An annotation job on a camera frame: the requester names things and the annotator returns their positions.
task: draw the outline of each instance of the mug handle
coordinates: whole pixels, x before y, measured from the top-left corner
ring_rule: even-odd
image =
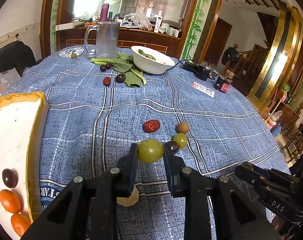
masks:
[[[92,31],[92,30],[97,30],[97,25],[88,27],[86,32],[85,32],[84,46],[85,46],[85,49],[86,49],[88,55],[93,55],[93,54],[96,53],[96,50],[95,50],[95,52],[93,52],[88,47],[88,35],[89,35],[90,31]]]

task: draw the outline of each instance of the red label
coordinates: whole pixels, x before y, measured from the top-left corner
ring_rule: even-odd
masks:
[[[229,84],[223,83],[223,85],[222,85],[220,91],[221,91],[221,92],[226,92],[228,88],[229,88]]]

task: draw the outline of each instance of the purple bottle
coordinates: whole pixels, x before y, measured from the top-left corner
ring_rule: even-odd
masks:
[[[100,12],[101,22],[107,22],[108,9],[109,9],[109,3],[104,3],[101,7],[101,12]]]

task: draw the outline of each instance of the glass pitcher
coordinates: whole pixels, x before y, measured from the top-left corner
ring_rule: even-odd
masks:
[[[96,26],[89,27],[84,37],[84,46],[88,54],[96,58],[115,58],[119,27],[119,22],[98,22]],[[91,30],[97,31],[95,50],[88,47],[88,35]]]

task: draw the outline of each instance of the plaid tablecloth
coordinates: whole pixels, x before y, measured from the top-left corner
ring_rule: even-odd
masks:
[[[130,49],[122,52],[130,54]],[[255,203],[252,187],[234,175],[239,163],[288,172],[267,126],[233,87],[225,94],[215,90],[211,98],[191,84],[213,89],[214,81],[201,81],[180,65],[162,75],[144,74],[147,85],[141,88],[116,83],[116,74],[112,69],[100,72],[86,52],[76,59],[55,53],[9,89],[9,93],[44,91],[49,103],[40,156],[43,209],[74,177],[96,177],[115,166],[131,143],[147,138],[169,141],[179,122],[190,126],[188,146],[178,153],[186,166],[204,176],[229,176]],[[110,87],[102,84],[106,76],[111,77]],[[162,127],[144,133],[142,124],[151,119],[159,120]],[[118,205],[120,239],[182,240],[185,200],[170,196],[163,160],[150,165],[139,162],[136,187],[138,203],[128,208]],[[273,214],[266,213],[271,220]],[[211,227],[215,237],[215,224]]]

